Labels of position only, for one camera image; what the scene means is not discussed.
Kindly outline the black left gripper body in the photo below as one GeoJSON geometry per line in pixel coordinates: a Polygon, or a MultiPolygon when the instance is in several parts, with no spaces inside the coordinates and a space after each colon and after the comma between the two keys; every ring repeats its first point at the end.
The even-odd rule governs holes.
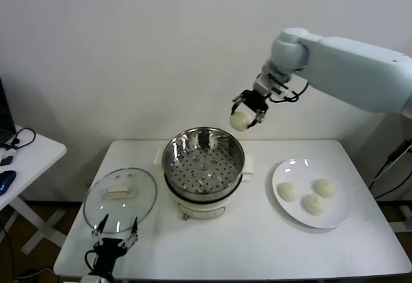
{"type": "Polygon", "coordinates": [[[93,251],[97,255],[97,261],[92,274],[109,276],[113,272],[117,259],[126,254],[126,245],[121,239],[103,238],[102,244],[97,242],[93,245],[93,251]]]}

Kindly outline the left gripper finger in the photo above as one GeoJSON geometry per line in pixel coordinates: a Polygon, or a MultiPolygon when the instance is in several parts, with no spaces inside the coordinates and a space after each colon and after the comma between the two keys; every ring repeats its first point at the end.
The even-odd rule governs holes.
{"type": "Polygon", "coordinates": [[[106,214],[103,218],[103,220],[101,220],[101,222],[99,222],[99,224],[93,229],[91,235],[92,235],[92,239],[93,239],[93,244],[102,244],[102,233],[104,231],[104,227],[106,225],[108,219],[108,214],[106,214]]]}
{"type": "Polygon", "coordinates": [[[127,239],[125,239],[121,245],[122,248],[131,248],[138,240],[138,217],[135,217],[133,222],[131,233],[127,239]]]}

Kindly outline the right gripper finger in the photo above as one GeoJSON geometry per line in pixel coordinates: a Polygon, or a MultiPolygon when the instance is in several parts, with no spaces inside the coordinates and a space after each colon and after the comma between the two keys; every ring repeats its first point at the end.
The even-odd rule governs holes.
{"type": "Polygon", "coordinates": [[[251,123],[248,125],[248,128],[251,128],[259,123],[262,123],[262,121],[265,118],[266,111],[262,109],[256,109],[254,110],[255,112],[255,118],[251,121],[251,123]]]}
{"type": "Polygon", "coordinates": [[[236,112],[236,109],[239,107],[240,104],[242,104],[244,101],[246,100],[246,98],[244,97],[243,93],[241,93],[240,95],[236,96],[232,102],[232,108],[231,108],[231,112],[230,114],[233,115],[236,112]]]}

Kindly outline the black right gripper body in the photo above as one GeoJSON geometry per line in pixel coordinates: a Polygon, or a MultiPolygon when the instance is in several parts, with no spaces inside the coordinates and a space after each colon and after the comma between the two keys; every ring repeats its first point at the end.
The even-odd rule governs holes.
{"type": "Polygon", "coordinates": [[[255,90],[244,90],[241,93],[241,102],[255,113],[266,113],[268,105],[266,97],[255,90]]]}

